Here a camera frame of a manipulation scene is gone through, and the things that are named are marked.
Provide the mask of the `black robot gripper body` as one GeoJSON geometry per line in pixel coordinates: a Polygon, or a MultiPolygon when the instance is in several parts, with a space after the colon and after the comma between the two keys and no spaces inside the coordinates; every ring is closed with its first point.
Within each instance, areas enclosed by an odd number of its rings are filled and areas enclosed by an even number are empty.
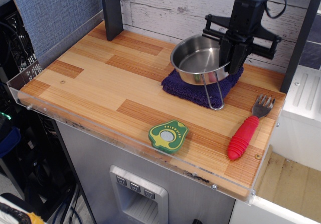
{"type": "Polygon", "coordinates": [[[273,59],[277,44],[281,37],[263,28],[261,20],[263,14],[271,16],[267,8],[267,0],[235,0],[230,17],[208,14],[205,16],[206,26],[203,35],[218,38],[219,45],[223,36],[235,42],[253,41],[251,53],[268,59],[273,59]]]}

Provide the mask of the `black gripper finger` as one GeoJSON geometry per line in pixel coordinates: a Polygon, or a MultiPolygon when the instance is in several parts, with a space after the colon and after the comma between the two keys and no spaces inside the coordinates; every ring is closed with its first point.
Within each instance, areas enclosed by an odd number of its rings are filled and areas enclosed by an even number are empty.
{"type": "Polygon", "coordinates": [[[236,74],[243,65],[247,56],[251,53],[250,46],[253,41],[232,42],[229,51],[229,74],[236,74]]]}
{"type": "Polygon", "coordinates": [[[227,36],[223,36],[220,41],[219,63],[226,64],[232,60],[234,53],[234,46],[236,42],[227,36]]]}

